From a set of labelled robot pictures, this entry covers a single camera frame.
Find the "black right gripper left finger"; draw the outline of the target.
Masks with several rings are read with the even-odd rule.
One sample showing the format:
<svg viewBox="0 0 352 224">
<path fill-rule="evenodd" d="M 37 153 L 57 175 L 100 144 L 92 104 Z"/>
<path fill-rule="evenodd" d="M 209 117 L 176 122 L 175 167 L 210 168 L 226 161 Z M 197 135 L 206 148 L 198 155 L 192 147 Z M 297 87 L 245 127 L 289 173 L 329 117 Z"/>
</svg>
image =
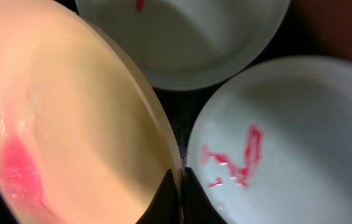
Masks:
<svg viewBox="0 0 352 224">
<path fill-rule="evenodd" d="M 172 170 L 162 179 L 150 205 L 136 224 L 179 224 L 179 197 Z"/>
</svg>

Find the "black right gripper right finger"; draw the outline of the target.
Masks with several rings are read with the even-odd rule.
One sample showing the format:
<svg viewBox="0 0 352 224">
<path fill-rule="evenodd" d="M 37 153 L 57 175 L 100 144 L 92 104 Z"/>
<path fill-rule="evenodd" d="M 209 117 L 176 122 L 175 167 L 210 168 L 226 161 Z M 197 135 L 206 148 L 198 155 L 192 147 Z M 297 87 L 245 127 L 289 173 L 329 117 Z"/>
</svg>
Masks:
<svg viewBox="0 0 352 224">
<path fill-rule="evenodd" d="M 184 224 L 226 224 L 210 203 L 191 167 L 184 169 L 183 214 Z"/>
</svg>

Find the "yellow plate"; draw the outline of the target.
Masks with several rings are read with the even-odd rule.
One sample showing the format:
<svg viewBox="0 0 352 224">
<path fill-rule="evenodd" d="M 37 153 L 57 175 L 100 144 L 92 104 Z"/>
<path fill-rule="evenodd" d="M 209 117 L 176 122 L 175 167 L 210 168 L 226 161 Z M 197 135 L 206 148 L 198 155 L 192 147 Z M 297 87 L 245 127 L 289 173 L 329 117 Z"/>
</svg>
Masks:
<svg viewBox="0 0 352 224">
<path fill-rule="evenodd" d="M 55 1 L 0 0 L 0 196 L 17 223 L 136 223 L 182 165 L 148 81 Z"/>
</svg>

